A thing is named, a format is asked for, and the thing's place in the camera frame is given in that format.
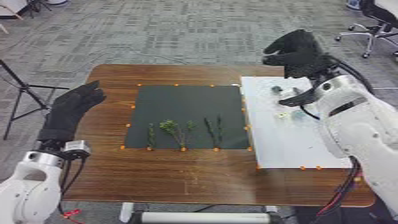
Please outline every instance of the white board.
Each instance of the white board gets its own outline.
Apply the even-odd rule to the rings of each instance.
[[[275,94],[272,87],[281,86]],[[322,141],[318,121],[299,107],[279,105],[293,96],[293,87],[311,88],[307,79],[283,77],[242,77],[251,136],[261,168],[350,168],[350,160],[338,159]],[[306,106],[316,114],[315,105]]]

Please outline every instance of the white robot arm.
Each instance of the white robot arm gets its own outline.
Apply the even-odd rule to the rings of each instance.
[[[84,141],[66,143],[60,153],[30,151],[18,163],[14,174],[0,184],[2,224],[41,224],[57,209],[62,197],[60,173],[66,159],[91,154]],[[34,180],[32,175],[44,177]]]
[[[274,41],[265,49],[263,64],[284,66],[284,78],[309,79],[313,88],[279,104],[300,106],[320,119],[329,151],[338,158],[350,157],[355,172],[361,164],[370,187],[393,213],[398,213],[398,112],[393,106],[373,96],[361,73],[323,53],[313,33],[306,30],[295,30]],[[311,103],[316,103],[320,117],[306,111],[304,106]]]
[[[82,85],[55,99],[37,138],[39,148],[27,152],[14,174],[0,184],[2,224],[44,223],[57,209],[62,194],[80,174],[76,172],[66,185],[71,161],[82,159],[78,170],[82,171],[91,155],[85,142],[73,141],[73,139],[84,114],[107,97],[98,87],[100,82],[96,81]]]
[[[364,179],[398,213],[398,112],[371,95],[352,75],[339,75],[315,89],[320,132],[336,157],[354,156]]]

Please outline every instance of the green plant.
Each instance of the green plant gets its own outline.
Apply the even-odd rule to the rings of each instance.
[[[155,125],[148,125],[148,147],[153,149],[156,146]]]
[[[220,115],[217,116],[217,132],[215,132],[215,129],[213,129],[213,123],[211,123],[211,121],[206,117],[204,117],[204,125],[206,125],[206,128],[208,128],[208,134],[210,134],[211,141],[213,141],[213,147],[220,148],[222,135],[224,135]]]
[[[180,147],[185,148],[188,144],[192,131],[195,129],[194,121],[187,122],[187,133],[183,132],[180,125],[172,120],[165,120],[164,122],[160,122],[160,129],[174,137]]]

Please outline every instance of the dark green mat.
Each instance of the dark green mat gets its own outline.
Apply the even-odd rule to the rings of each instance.
[[[245,117],[242,113],[240,88],[235,86],[144,86],[139,90],[132,127],[128,128],[126,148],[148,147],[148,126],[155,124],[156,147],[180,148],[178,143],[160,130],[164,120],[174,120],[185,129],[187,122],[197,127],[188,141],[190,149],[211,149],[213,141],[204,125],[204,117],[211,120],[217,129],[217,116],[222,118],[222,149],[245,149],[249,138]]]

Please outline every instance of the table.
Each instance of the table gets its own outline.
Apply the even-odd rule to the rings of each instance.
[[[92,156],[66,200],[240,205],[320,206],[345,180],[343,169],[256,169],[247,150],[121,149],[139,85],[231,85],[240,76],[281,76],[267,66],[100,65],[89,81],[101,81],[107,101],[89,111],[76,139]],[[359,182],[345,206],[364,207],[375,196]]]

